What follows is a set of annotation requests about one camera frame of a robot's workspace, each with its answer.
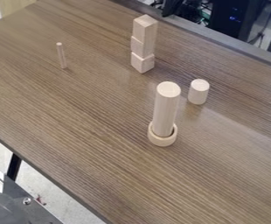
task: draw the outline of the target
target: table surface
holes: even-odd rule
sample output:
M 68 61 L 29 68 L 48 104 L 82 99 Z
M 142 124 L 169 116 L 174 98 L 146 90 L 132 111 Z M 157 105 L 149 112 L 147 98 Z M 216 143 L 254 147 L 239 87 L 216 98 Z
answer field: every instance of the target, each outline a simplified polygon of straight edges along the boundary
M 271 223 L 271 63 L 162 22 L 139 74 L 138 16 L 45 0 L 0 20 L 0 141 L 106 222 Z M 212 85 L 202 107 L 186 102 L 195 78 Z M 146 137 L 162 81 L 182 88 L 168 148 Z

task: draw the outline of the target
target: wooden cylinder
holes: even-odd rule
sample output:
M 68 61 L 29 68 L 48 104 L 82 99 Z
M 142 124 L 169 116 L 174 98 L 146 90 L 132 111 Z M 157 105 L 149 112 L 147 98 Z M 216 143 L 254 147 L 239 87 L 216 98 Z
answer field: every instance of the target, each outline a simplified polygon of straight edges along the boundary
M 196 79 L 191 82 L 190 91 L 188 94 L 189 102 L 201 105 L 206 102 L 210 85 L 208 81 Z
M 169 137 L 173 131 L 181 89 L 178 84 L 164 81 L 156 88 L 152 131 L 158 137 Z
M 67 63 L 66 63 L 66 58 L 65 58 L 65 53 L 64 53 L 64 49 L 63 49 L 63 45 L 62 43 L 58 42 L 56 44 L 57 46 L 57 51 L 58 51 L 58 56 L 59 56 L 59 63 L 61 68 L 67 68 Z

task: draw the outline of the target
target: metal screw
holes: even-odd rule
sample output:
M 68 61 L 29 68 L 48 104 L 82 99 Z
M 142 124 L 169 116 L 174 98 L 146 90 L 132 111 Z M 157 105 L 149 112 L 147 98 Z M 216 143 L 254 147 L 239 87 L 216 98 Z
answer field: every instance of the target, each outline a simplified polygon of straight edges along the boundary
M 29 206 L 31 204 L 31 199 L 25 198 L 23 202 L 24 202 L 24 205 Z

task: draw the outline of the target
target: stacked wooden cubes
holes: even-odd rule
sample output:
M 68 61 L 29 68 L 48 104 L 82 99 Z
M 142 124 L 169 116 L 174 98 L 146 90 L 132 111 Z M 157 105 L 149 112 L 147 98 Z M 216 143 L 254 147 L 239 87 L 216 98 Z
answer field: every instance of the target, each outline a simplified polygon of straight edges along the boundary
M 155 45 L 158 22 L 143 15 L 134 20 L 131 37 L 131 66 L 143 74 L 155 65 Z

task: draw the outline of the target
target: table leg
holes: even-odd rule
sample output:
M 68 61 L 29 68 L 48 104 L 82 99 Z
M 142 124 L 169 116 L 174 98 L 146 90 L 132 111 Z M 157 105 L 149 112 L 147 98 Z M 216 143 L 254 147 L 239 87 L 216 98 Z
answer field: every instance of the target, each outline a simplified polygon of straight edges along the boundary
M 7 171 L 7 176 L 13 181 L 15 181 L 17 178 L 21 161 L 22 161 L 21 158 L 13 153 L 12 158 L 10 160 L 9 168 Z

